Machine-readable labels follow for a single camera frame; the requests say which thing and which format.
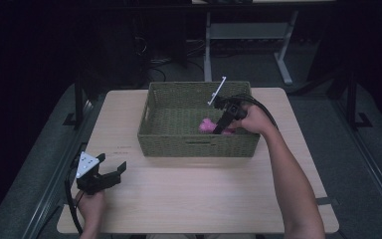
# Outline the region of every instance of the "wooden table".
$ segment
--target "wooden table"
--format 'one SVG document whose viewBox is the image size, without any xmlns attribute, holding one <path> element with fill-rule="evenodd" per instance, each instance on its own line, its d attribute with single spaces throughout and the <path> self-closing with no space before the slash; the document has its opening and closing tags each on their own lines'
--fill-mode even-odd
<svg viewBox="0 0 382 239">
<path fill-rule="evenodd" d="M 287 95 L 282 89 L 252 89 L 276 119 L 290 150 L 317 198 L 326 197 Z M 101 174 L 126 161 L 122 183 L 106 191 L 102 232 L 283 233 L 266 142 L 254 157 L 145 157 L 137 139 L 147 91 L 107 94 L 87 147 L 106 154 Z M 73 184 L 72 193 L 77 193 Z M 326 232 L 339 224 L 330 204 L 319 206 Z M 68 206 L 58 223 L 61 233 L 77 233 Z"/>
</svg>

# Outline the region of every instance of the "black cable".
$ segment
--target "black cable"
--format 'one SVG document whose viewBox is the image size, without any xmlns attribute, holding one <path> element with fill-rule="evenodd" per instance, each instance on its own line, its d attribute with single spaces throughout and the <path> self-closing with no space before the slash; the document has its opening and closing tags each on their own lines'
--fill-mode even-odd
<svg viewBox="0 0 382 239">
<path fill-rule="evenodd" d="M 193 64 L 196 67 L 198 67 L 204 73 L 204 69 L 202 67 L 200 67 L 200 65 L 198 65 L 197 63 L 191 62 L 190 60 L 187 60 L 187 62 Z"/>
<path fill-rule="evenodd" d="M 76 205 L 75 205 L 76 209 L 79 207 L 80 201 L 82 200 L 84 195 L 85 195 L 85 193 L 83 192 L 82 195 L 80 196 L 79 200 L 77 201 Z"/>
<path fill-rule="evenodd" d="M 337 232 L 339 233 L 339 235 L 343 238 L 343 239 L 348 239 L 345 234 L 343 234 L 342 230 L 337 230 Z"/>
<path fill-rule="evenodd" d="M 148 70 L 153 70 L 153 71 L 159 72 L 160 74 L 163 75 L 163 82 L 166 82 L 166 75 L 161 70 L 155 69 L 155 68 L 149 68 Z"/>
<path fill-rule="evenodd" d="M 278 124 L 276 123 L 275 119 L 273 118 L 272 114 L 269 112 L 269 110 L 263 105 L 261 104 L 259 101 L 257 101 L 255 98 L 253 98 L 252 96 L 250 95 L 247 95 L 247 94 L 237 94 L 235 96 L 231 96 L 231 97 L 228 97 L 228 98 L 222 98 L 219 100 L 219 102 L 230 102 L 230 101 L 233 101 L 233 102 L 248 102 L 248 103 L 251 103 L 253 105 L 256 105 L 257 107 L 259 107 L 263 112 L 266 113 L 266 115 L 268 116 L 269 120 L 271 120 L 272 124 L 277 128 L 278 128 Z"/>
<path fill-rule="evenodd" d="M 80 225 L 79 217 L 77 216 L 77 208 L 74 205 L 73 196 L 71 195 L 71 185 L 70 185 L 70 174 L 73 168 L 71 167 L 70 170 L 67 173 L 67 177 L 65 179 L 65 194 L 67 196 L 67 202 L 68 206 L 70 208 L 71 216 L 73 217 L 74 224 L 77 227 L 77 230 L 79 231 L 80 235 L 83 233 L 82 225 Z"/>
</svg>

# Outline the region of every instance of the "pink object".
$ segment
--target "pink object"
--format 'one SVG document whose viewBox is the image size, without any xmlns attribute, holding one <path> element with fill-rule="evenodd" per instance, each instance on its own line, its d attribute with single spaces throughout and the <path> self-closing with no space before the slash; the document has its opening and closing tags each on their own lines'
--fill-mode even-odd
<svg viewBox="0 0 382 239">
<path fill-rule="evenodd" d="M 216 124 L 213 123 L 210 119 L 203 119 L 203 121 L 200 123 L 199 129 L 201 132 L 213 132 L 213 130 L 216 128 Z M 232 128 L 225 128 L 222 131 L 222 134 L 233 134 L 235 132 Z"/>
</svg>

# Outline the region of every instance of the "wicker basket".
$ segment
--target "wicker basket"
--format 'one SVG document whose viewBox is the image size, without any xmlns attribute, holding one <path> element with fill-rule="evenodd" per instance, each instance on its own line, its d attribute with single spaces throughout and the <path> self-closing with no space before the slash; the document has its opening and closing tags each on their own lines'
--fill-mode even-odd
<svg viewBox="0 0 382 239">
<path fill-rule="evenodd" d="M 251 157 L 260 136 L 239 128 L 234 134 L 199 131 L 204 118 L 216 122 L 222 111 L 207 102 L 220 83 L 151 83 L 138 130 L 145 156 Z M 251 93 L 248 82 L 225 82 L 219 96 Z"/>
</svg>

